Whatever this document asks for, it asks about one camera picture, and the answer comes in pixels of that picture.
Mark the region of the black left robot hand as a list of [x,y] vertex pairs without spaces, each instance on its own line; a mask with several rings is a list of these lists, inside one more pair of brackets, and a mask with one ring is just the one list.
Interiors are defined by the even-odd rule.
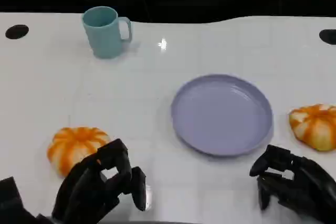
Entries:
[[60,223],[98,223],[120,202],[132,196],[146,210],[146,175],[131,167],[128,149],[116,139],[77,163],[62,182],[52,211]]

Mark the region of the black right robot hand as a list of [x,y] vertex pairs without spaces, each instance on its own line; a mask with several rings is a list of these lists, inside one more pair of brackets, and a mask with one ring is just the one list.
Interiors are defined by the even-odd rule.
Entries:
[[322,223],[335,223],[335,180],[318,163],[267,145],[249,175],[257,178],[260,210],[278,204]]

